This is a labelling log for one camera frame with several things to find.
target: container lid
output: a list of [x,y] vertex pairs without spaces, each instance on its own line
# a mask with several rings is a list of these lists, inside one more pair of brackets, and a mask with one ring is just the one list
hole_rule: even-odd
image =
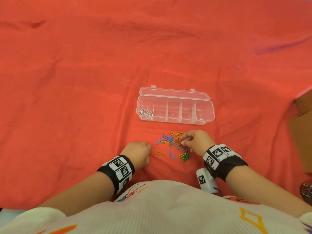
[[187,90],[170,90],[170,89],[157,89],[155,85],[149,87],[142,87],[140,90],[141,95],[161,96],[168,98],[187,98],[187,99],[200,99],[209,101],[210,97],[204,92],[196,92],[195,89]]

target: plastic box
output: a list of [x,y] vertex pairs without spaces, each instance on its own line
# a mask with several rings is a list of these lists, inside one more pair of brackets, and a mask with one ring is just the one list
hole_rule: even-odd
[[169,90],[142,87],[137,114],[144,121],[205,125],[215,118],[213,103],[204,92],[195,89]]

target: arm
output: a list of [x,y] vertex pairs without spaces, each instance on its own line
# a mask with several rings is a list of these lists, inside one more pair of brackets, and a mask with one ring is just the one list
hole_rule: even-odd
[[[216,143],[202,130],[187,131],[180,137],[182,144],[203,157]],[[248,166],[234,167],[227,175],[226,182],[241,198],[265,204],[292,216],[299,217],[312,212],[312,207],[286,190],[275,185]]]
[[[152,149],[146,142],[131,142],[121,152],[132,162],[135,170],[149,163]],[[39,207],[58,209],[66,216],[79,213],[93,205],[109,201],[115,191],[111,179],[104,173],[96,172],[78,184],[45,201]]]

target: brown cardboard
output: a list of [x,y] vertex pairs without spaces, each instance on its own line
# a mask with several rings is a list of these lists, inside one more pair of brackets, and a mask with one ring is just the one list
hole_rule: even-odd
[[302,115],[288,120],[302,167],[312,173],[312,90],[295,100]]

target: red tablecloth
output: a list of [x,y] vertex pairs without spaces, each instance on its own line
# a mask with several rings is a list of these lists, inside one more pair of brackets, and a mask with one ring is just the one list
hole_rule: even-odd
[[[312,84],[311,10],[307,0],[0,0],[0,207],[40,204],[133,140],[154,148],[132,184],[199,187],[199,157],[155,154],[167,149],[161,135],[193,129],[299,196],[309,177],[284,115]],[[150,85],[206,92],[215,121],[139,120]]]

